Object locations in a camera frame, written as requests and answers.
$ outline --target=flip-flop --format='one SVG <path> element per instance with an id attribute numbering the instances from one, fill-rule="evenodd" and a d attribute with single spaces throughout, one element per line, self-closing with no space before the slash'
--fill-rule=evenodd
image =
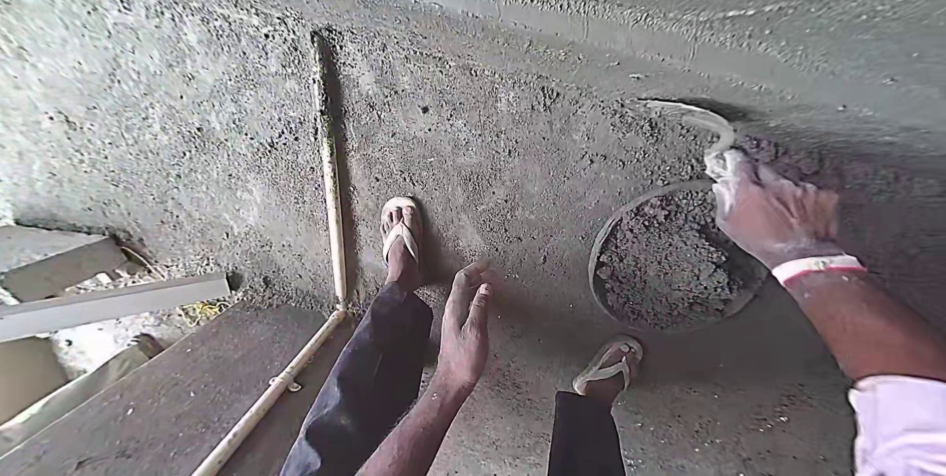
<path id="1" fill-rule="evenodd" d="M 421 220 L 420 212 L 417 210 L 417 203 L 410 197 L 392 197 L 388 200 L 381 208 L 381 219 L 384 220 L 384 216 L 387 216 L 389 212 L 396 208 L 412 208 L 413 216 L 417 220 L 421 232 L 423 231 L 424 223 Z M 388 264 L 388 253 L 391 252 L 391 246 L 395 244 L 398 238 L 404 238 L 404 246 L 407 247 L 413 259 L 417 260 L 417 266 L 420 267 L 420 249 L 410 229 L 404 224 L 403 218 L 395 223 L 395 226 L 391 228 L 384 239 L 384 246 L 381 248 L 381 257 L 384 259 L 384 264 Z"/>
<path id="2" fill-rule="evenodd" d="M 614 365 L 603 367 L 602 361 L 605 360 L 605 356 L 618 347 L 626 347 L 627 354 L 621 358 L 621 361 L 618 361 Z M 627 386 L 631 384 L 631 368 L 627 364 L 628 356 L 631 357 L 631 360 L 633 360 L 635 364 L 641 363 L 644 357 L 644 348 L 641 342 L 636 338 L 624 334 L 611 338 L 611 340 L 602 345 L 601 349 L 598 350 L 598 354 L 588 362 L 588 366 L 585 367 L 585 370 L 575 376 L 575 379 L 572 381 L 572 387 L 575 393 L 585 395 L 585 387 L 589 382 L 603 380 L 617 373 L 623 374 L 624 389 L 627 389 Z"/>

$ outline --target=pvc pipe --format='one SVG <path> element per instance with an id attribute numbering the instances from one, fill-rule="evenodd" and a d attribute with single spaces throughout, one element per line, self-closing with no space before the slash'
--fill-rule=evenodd
<path id="1" fill-rule="evenodd" d="M 237 447 L 240 446 L 240 443 L 253 431 L 256 424 L 263 418 L 263 415 L 276 403 L 276 399 L 294 382 L 296 375 L 308 365 L 308 361 L 311 360 L 315 351 L 322 346 L 322 343 L 328 339 L 328 336 L 332 335 L 332 331 L 335 330 L 335 327 L 341 323 L 344 317 L 345 311 L 343 309 L 337 309 L 332 313 L 328 320 L 325 321 L 325 325 L 322 325 L 319 331 L 312 336 L 312 339 L 308 340 L 308 343 L 306 343 L 299 351 L 299 354 L 290 361 L 286 369 L 270 380 L 270 386 L 263 392 L 262 397 L 259 397 L 256 402 L 254 402 L 254 405 L 251 406 L 250 409 L 243 414 L 243 417 L 230 429 L 230 432 L 223 436 L 223 439 L 197 469 L 191 473 L 191 476 L 214 476 L 219 472 L 223 464 L 230 459 L 230 456 L 232 456 L 237 450 Z"/>
<path id="2" fill-rule="evenodd" d="M 338 166 L 335 133 L 331 116 L 328 115 L 328 98 L 325 96 L 325 64 L 322 49 L 325 40 L 318 33 L 312 34 L 312 103 L 315 109 L 316 127 L 319 131 L 319 149 L 322 154 L 322 181 L 325 187 L 325 213 L 328 220 L 328 243 L 332 252 L 332 275 L 335 279 L 335 296 L 340 305 L 345 304 L 348 283 L 345 275 L 345 249 L 341 228 L 341 204 L 338 197 Z"/>

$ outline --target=white wristband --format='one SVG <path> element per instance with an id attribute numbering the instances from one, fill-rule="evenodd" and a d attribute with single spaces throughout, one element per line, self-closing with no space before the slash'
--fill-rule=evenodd
<path id="1" fill-rule="evenodd" d="M 850 254 L 837 254 L 835 256 L 813 256 L 811 258 L 798 258 L 775 266 L 772 270 L 772 276 L 783 286 L 785 282 L 796 276 L 802 276 L 810 272 L 824 271 L 867 271 L 868 269 L 861 265 L 860 260 Z"/>

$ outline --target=foot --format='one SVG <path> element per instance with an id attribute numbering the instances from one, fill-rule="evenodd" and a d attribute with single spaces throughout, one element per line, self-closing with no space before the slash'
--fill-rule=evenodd
<path id="1" fill-rule="evenodd" d="M 630 370 L 633 379 L 638 375 L 641 359 L 637 356 L 635 349 L 628 344 L 622 344 L 605 353 L 600 368 L 604 369 L 614 365 L 625 356 L 627 357 L 627 368 Z M 585 396 L 611 406 L 623 390 L 624 376 L 622 373 L 615 373 L 613 376 L 588 382 L 585 385 Z"/>
<path id="2" fill-rule="evenodd" d="M 415 208 L 405 206 L 385 213 L 381 216 L 381 236 L 386 238 L 397 223 L 404 221 L 414 240 L 420 242 L 420 219 L 416 212 Z M 421 285 L 420 266 L 404 245 L 403 238 L 396 239 L 388 252 L 388 278 L 384 283 L 391 282 L 396 282 L 400 289 L 405 291 L 414 291 Z"/>

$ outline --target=trouser leg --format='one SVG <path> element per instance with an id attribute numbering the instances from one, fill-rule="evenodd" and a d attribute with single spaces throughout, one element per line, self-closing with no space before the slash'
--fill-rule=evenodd
<path id="1" fill-rule="evenodd" d="M 555 395 L 549 476 L 624 476 L 611 408 L 563 391 Z"/>
<path id="2" fill-rule="evenodd" d="M 433 313 L 381 290 L 322 386 L 282 476 L 355 474 L 417 397 Z"/>

